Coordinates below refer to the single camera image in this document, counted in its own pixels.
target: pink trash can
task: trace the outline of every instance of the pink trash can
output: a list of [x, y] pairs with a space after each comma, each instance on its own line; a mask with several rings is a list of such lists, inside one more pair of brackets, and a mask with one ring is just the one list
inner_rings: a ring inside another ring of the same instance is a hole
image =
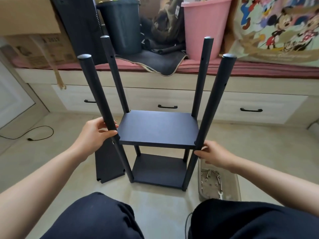
[[204, 38], [214, 38], [210, 60], [215, 59], [223, 41], [232, 0], [183, 2], [186, 53], [191, 60], [200, 60]]

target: drawer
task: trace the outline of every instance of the drawer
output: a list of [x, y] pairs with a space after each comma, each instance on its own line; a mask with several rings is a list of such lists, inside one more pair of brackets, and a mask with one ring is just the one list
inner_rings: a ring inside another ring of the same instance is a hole
[[[198, 119], [210, 92], [204, 91]], [[284, 124], [308, 96], [224, 92], [214, 119]]]
[[131, 110], [191, 113], [195, 91], [125, 88], [125, 94]]
[[[61, 99], [68, 111], [100, 113], [96, 103], [85, 103], [84, 100], [95, 101], [89, 86], [68, 85], [66, 90], [60, 90], [57, 85], [52, 88]], [[113, 114], [123, 114], [121, 102], [115, 87], [105, 87], [103, 90]]]

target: pink blanket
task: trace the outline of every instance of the pink blanket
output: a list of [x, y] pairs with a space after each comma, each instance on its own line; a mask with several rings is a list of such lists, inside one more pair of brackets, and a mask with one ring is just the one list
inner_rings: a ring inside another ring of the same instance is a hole
[[[18, 57], [12, 60], [14, 65], [20, 68], [28, 68]], [[123, 71], [146, 71], [145, 68], [138, 64], [132, 64], [128, 61], [116, 59], [119, 70]], [[208, 74], [215, 75], [218, 70], [220, 58], [209, 62]], [[183, 60], [177, 69], [178, 73], [197, 73], [199, 61]], [[64, 70], [80, 70], [81, 67], [77, 63], [59, 65], [58, 69]], [[97, 70], [110, 70], [108, 64], [96, 66]], [[284, 77], [284, 78], [312, 78], [319, 79], [319, 68], [301, 67], [293, 65], [279, 65], [267, 63], [253, 63], [237, 61], [232, 71], [233, 76], [263, 76], [263, 77]]]

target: black trousers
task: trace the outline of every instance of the black trousers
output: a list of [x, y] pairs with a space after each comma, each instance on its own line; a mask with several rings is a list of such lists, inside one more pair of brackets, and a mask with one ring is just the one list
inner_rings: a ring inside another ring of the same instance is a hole
[[[198, 238], [318, 238], [319, 218], [262, 202], [210, 199], [191, 217], [190, 234]], [[70, 205], [41, 239], [141, 239], [132, 208], [102, 193]]]

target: black cable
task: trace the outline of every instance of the black cable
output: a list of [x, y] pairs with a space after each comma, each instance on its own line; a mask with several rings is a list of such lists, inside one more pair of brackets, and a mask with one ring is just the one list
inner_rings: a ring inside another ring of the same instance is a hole
[[[36, 129], [36, 128], [39, 128], [39, 127], [44, 127], [44, 126], [37, 126], [37, 127], [35, 127], [35, 128], [32, 128], [32, 129], [30, 129], [29, 131], [27, 131], [27, 132], [25, 132], [24, 134], [22, 134], [20, 137], [26, 135], [28, 132], [30, 132], [30, 131], [32, 131], [32, 130], [34, 130], [34, 129]], [[51, 134], [50, 136], [48, 136], [48, 137], [46, 137], [46, 138], [42, 138], [42, 139], [36, 139], [36, 140], [33, 140], [32, 138], [28, 138], [27, 140], [28, 140], [28, 141], [40, 141], [40, 140], [44, 140], [44, 139], [47, 139], [47, 138], [51, 137], [51, 136], [54, 134], [54, 130], [53, 130], [53, 128], [50, 127], [50, 126], [47, 126], [47, 127], [51, 128], [51, 130], [52, 130], [52, 134]], [[10, 140], [16, 140], [16, 139], [20, 138], [20, 137], [17, 137], [17, 138], [7, 138], [7, 137], [1, 136], [1, 135], [0, 135], [0, 137], [6, 138], [6, 139], [10, 139]]]
[[186, 222], [185, 222], [185, 239], [187, 239], [187, 234], [186, 234], [187, 221], [188, 221], [188, 218], [190, 217], [190, 215], [191, 215], [192, 213], [193, 213], [193, 212], [189, 213], [189, 215], [188, 215], [187, 218], [186, 218]]

